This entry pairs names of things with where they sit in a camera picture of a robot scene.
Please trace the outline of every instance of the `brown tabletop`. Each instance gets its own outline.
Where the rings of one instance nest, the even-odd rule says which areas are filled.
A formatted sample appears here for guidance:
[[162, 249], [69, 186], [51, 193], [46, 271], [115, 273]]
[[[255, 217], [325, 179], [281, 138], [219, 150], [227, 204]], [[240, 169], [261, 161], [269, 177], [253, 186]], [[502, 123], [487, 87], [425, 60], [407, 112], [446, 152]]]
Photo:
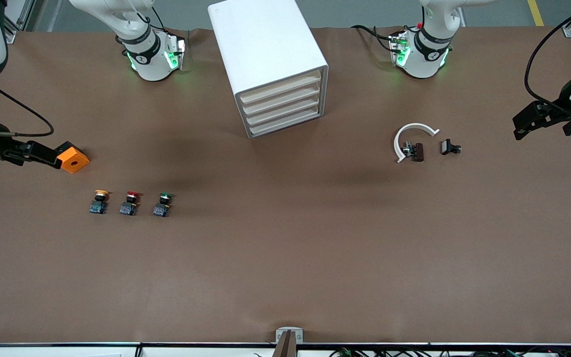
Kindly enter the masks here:
[[[571, 140], [512, 134], [547, 32], [461, 29], [418, 80], [369, 35], [313, 30], [326, 115], [255, 140], [211, 31], [160, 83], [112, 33], [18, 34], [0, 88], [52, 120], [43, 144], [92, 162], [0, 162], [0, 342], [262, 341], [295, 325], [315, 342], [571, 343]], [[553, 99], [570, 78], [557, 35], [531, 83]], [[2, 96], [0, 122], [44, 129]], [[441, 132], [406, 132], [426, 160], [396, 164], [410, 122]], [[438, 153], [446, 138], [460, 156]], [[112, 193], [105, 215], [88, 213], [95, 189]], [[135, 217], [118, 213], [128, 190]], [[167, 219], [151, 214], [161, 191]]]

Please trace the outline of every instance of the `component with red top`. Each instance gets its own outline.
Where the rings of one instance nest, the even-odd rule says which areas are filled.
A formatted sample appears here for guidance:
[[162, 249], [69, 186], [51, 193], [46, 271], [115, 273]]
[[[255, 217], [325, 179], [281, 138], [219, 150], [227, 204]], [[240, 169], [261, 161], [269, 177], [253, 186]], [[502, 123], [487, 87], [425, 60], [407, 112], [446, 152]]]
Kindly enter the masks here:
[[136, 202], [138, 201], [138, 194], [137, 192], [128, 191], [127, 192], [127, 201], [122, 203], [120, 206], [120, 212], [124, 215], [133, 216], [136, 213]]

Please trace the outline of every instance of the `green light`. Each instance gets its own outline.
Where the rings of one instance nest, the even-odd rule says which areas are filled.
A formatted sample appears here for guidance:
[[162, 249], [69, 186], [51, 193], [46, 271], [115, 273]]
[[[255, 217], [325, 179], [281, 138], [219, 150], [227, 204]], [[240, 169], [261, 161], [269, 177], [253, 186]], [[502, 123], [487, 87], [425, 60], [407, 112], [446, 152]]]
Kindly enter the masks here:
[[399, 66], [404, 66], [406, 63], [406, 59], [408, 58], [408, 55], [411, 53], [411, 47], [406, 46], [404, 48], [404, 50], [398, 54], [398, 65]]
[[449, 49], [446, 49], [446, 52], [444, 52], [444, 54], [442, 55], [442, 62], [440, 62], [440, 67], [442, 67], [444, 65], [444, 61], [446, 61], [446, 55], [449, 54]]
[[177, 56], [174, 54], [169, 54], [168, 52], [165, 52], [165, 55], [167, 62], [169, 63], [169, 67], [171, 69], [177, 68]]
[[133, 70], [136, 70], [136, 65], [133, 63], [133, 59], [131, 58], [129, 52], [127, 52], [127, 58], [129, 59], [129, 62], [131, 62], [131, 68], [133, 68]]

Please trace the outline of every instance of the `yellow line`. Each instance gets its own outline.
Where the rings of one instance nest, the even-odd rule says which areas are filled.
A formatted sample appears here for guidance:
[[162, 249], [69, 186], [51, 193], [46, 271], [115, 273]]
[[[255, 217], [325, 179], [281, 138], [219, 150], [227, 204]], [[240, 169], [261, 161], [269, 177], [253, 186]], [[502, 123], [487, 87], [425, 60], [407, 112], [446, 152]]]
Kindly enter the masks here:
[[543, 26], [543, 19], [541, 18], [541, 13], [539, 12], [539, 7], [537, 6], [536, 0], [528, 0], [528, 6], [530, 7], [530, 12], [532, 13], [532, 18], [534, 19], [534, 24], [537, 26]]

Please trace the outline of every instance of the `white box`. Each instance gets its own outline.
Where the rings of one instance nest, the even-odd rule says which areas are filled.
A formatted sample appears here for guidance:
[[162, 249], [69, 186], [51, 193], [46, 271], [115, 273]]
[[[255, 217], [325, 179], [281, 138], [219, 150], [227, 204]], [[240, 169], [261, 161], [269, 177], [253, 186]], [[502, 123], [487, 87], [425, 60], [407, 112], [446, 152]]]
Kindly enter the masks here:
[[327, 62], [295, 0], [208, 7], [249, 138], [323, 115]]

